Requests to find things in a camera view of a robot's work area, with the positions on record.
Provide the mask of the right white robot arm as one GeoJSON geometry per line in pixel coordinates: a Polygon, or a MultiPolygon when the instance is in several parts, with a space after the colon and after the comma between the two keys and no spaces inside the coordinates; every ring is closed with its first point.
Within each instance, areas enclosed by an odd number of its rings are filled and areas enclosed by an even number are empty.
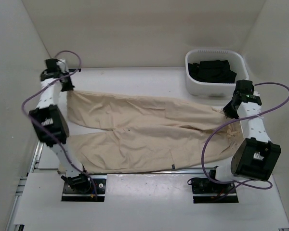
{"type": "Polygon", "coordinates": [[[238,80],[231,101],[223,108],[230,119],[240,119],[243,142],[228,165],[218,166],[215,176],[207,179],[207,188],[218,192],[224,182],[233,180],[267,181],[281,154],[278,144],[272,143],[259,115],[262,102],[254,93],[249,80],[238,80]]]}

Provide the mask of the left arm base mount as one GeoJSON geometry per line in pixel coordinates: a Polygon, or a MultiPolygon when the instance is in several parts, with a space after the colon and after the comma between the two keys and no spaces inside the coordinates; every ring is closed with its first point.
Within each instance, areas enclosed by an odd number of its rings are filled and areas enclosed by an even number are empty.
{"type": "Polygon", "coordinates": [[[86,176],[69,180],[61,177],[64,181],[62,190],[62,202],[104,202],[106,192],[106,175],[91,175],[95,186],[86,176]]]}

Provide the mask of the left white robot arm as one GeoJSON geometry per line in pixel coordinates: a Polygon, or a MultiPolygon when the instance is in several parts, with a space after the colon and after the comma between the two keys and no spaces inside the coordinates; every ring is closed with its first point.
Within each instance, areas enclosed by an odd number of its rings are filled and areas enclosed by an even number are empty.
{"type": "Polygon", "coordinates": [[[65,59],[45,60],[46,70],[40,75],[41,86],[47,89],[41,94],[39,103],[28,115],[40,123],[41,128],[33,124],[40,142],[52,150],[65,169],[61,176],[71,189],[87,193],[92,188],[91,180],[84,174],[84,167],[69,151],[67,138],[69,128],[58,103],[61,92],[73,91],[70,72],[65,59]]]}

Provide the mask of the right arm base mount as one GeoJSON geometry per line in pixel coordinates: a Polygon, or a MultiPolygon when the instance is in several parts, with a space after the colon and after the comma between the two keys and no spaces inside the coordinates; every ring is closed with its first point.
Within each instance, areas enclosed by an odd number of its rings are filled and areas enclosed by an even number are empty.
{"type": "Polygon", "coordinates": [[[233,183],[217,184],[207,178],[191,178],[187,184],[192,188],[194,204],[234,204],[239,202],[233,183]]]}

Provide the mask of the beige trousers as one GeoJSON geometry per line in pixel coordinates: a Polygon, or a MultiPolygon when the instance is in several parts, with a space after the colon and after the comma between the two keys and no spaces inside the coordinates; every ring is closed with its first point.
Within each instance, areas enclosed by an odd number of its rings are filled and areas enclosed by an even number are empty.
{"type": "Polygon", "coordinates": [[[243,142],[240,124],[220,110],[175,98],[70,91],[67,118],[96,129],[68,139],[90,173],[197,166],[231,157],[243,142]]]}

